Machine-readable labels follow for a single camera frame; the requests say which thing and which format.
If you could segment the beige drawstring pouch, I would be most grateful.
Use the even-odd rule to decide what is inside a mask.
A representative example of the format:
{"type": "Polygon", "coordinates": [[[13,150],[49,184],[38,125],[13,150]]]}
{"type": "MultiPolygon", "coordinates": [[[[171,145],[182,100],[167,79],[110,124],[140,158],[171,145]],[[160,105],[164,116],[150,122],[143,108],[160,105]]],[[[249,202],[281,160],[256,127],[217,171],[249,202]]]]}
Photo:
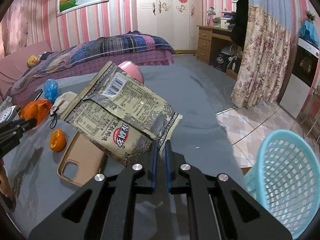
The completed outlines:
{"type": "Polygon", "coordinates": [[[74,92],[66,92],[66,93],[63,93],[61,96],[57,97],[52,108],[50,109],[50,117],[52,117],[52,121],[50,123],[50,129],[55,128],[58,118],[67,109],[67,107],[76,98],[76,96],[77,94],[74,92]]]}

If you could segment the blue plastic bag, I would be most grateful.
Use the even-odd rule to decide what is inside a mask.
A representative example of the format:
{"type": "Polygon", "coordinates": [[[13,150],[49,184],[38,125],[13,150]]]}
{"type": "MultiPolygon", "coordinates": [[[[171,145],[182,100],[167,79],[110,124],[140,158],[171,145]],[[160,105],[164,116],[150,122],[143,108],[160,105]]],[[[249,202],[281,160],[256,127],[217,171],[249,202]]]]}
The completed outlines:
{"type": "Polygon", "coordinates": [[[54,79],[48,79],[43,86],[44,98],[54,104],[59,97],[59,84],[54,79]]]}

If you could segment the wooden desk with drawers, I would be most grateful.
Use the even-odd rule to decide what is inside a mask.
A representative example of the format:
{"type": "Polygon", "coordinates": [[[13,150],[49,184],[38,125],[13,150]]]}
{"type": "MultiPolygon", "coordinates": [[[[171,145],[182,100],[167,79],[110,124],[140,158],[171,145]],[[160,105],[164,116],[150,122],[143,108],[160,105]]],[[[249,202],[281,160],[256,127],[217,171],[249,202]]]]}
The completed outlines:
{"type": "Polygon", "coordinates": [[[231,39],[232,31],[198,25],[196,58],[236,80],[242,60],[242,48],[231,39]]]}

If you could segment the light blue plastic basket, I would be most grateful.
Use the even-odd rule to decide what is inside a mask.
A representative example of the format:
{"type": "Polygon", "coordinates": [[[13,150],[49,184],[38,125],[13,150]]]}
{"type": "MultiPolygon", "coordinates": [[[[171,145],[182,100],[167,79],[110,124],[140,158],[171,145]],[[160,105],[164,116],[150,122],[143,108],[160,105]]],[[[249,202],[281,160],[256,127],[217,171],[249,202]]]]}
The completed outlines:
{"type": "Polygon", "coordinates": [[[248,193],[297,239],[319,209],[319,162],[305,140],[279,129],[244,176],[248,193]]]}

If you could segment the black appliance with white top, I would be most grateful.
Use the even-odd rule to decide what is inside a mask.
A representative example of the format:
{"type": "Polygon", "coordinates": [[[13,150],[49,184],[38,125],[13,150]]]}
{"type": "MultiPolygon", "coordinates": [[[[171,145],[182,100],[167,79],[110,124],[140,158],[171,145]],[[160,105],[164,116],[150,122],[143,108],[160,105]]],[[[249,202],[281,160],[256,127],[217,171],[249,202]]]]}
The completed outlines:
{"type": "Polygon", "coordinates": [[[302,110],[315,79],[318,57],[319,49],[300,37],[292,73],[280,101],[280,107],[294,119],[302,110]]]}

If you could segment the white wardrobe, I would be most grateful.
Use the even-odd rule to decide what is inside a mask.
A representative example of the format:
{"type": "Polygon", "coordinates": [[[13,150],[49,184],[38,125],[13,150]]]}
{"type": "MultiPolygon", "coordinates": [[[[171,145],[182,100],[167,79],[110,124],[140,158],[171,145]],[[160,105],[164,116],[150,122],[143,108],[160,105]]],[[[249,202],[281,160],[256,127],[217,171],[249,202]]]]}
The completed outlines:
{"type": "Polygon", "coordinates": [[[197,49],[202,0],[136,0],[141,33],[165,39],[176,51],[197,49]]]}

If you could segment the brown phone case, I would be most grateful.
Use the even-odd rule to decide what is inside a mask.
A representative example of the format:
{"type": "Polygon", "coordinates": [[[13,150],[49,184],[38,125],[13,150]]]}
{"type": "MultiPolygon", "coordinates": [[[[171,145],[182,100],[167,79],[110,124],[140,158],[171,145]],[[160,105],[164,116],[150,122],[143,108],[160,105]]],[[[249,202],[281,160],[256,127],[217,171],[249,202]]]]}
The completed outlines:
{"type": "Polygon", "coordinates": [[[57,168],[60,179],[82,187],[101,171],[106,155],[80,132],[67,146],[57,168]]]}

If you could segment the desk lamp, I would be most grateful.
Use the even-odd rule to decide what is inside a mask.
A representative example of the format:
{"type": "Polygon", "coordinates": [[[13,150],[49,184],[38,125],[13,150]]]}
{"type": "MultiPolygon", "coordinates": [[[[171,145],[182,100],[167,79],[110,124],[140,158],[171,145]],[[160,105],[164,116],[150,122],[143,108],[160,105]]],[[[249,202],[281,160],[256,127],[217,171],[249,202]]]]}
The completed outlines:
{"type": "Polygon", "coordinates": [[[210,7],[207,11],[206,11],[207,17],[206,17],[206,26],[211,26],[211,22],[212,22],[212,18],[214,18],[216,16],[216,11],[213,7],[210,7]]]}

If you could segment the floral curtain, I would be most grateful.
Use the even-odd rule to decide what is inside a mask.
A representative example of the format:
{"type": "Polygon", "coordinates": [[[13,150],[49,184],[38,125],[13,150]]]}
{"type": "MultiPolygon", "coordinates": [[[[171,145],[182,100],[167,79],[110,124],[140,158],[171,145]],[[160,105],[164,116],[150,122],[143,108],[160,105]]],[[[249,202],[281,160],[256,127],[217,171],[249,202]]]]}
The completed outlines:
{"type": "Polygon", "coordinates": [[[250,5],[242,61],[231,93],[237,108],[278,98],[290,50],[290,30],[262,7],[250,5]]]}

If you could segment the yellow duck plush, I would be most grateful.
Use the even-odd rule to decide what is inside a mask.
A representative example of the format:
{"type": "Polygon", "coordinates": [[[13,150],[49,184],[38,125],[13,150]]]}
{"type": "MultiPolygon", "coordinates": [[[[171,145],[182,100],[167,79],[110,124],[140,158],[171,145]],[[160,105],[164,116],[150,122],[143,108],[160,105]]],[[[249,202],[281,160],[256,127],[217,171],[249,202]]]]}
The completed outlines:
{"type": "Polygon", "coordinates": [[[27,60],[27,66],[29,68],[34,67],[35,65],[37,65],[39,63],[40,59],[35,56],[35,55],[31,55],[28,60],[27,60]]]}

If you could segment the grey printed snack packet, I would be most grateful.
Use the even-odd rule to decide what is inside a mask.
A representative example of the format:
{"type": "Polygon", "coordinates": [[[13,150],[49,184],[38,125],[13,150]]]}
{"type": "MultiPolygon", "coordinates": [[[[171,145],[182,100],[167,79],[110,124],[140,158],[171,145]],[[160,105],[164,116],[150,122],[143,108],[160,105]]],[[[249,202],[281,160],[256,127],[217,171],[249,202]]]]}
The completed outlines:
{"type": "Polygon", "coordinates": [[[162,153],[183,116],[163,98],[108,62],[60,118],[109,157],[132,165],[157,141],[162,153]]]}

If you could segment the orange plastic snack bag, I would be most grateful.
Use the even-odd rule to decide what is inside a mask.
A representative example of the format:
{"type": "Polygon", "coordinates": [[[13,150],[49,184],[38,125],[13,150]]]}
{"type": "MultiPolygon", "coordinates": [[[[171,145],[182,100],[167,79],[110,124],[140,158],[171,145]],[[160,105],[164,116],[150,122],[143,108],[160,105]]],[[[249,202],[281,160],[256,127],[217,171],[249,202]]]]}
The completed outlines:
{"type": "Polygon", "coordinates": [[[36,126],[47,117],[52,107],[52,103],[48,99],[38,99],[28,103],[21,111],[20,118],[37,120],[36,126]]]}

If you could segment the half peeled mandarin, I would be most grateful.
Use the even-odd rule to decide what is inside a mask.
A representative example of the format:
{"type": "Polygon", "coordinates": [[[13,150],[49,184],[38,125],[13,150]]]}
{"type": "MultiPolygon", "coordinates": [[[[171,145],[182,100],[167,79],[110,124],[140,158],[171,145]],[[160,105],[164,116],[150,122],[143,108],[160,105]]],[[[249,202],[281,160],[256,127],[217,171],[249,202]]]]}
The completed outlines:
{"type": "Polygon", "coordinates": [[[53,152],[61,152],[67,145],[67,140],[62,129],[56,129],[52,132],[49,146],[53,152]]]}

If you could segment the black hanging coat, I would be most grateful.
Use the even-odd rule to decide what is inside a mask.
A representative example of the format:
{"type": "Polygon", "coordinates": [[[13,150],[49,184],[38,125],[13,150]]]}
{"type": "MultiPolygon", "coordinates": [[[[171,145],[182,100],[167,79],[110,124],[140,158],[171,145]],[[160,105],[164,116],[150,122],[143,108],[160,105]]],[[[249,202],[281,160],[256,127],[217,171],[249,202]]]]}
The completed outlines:
{"type": "Polygon", "coordinates": [[[231,32],[231,39],[237,46],[244,49],[248,22],[248,0],[237,1],[233,20],[234,27],[231,32]]]}

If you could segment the bed with plaid quilt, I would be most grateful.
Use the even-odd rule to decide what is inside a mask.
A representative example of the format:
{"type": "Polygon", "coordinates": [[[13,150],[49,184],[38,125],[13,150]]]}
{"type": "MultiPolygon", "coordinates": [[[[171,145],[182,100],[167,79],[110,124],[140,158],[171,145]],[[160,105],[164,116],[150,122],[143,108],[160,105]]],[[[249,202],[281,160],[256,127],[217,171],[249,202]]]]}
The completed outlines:
{"type": "Polygon", "coordinates": [[[47,52],[35,66],[12,77],[15,66],[1,66],[1,94],[14,103],[25,100],[47,79],[61,79],[98,72],[108,61],[120,64],[133,61],[139,66],[173,64],[173,47],[163,38],[130,31],[126,34],[100,37],[66,50],[47,52]]]}

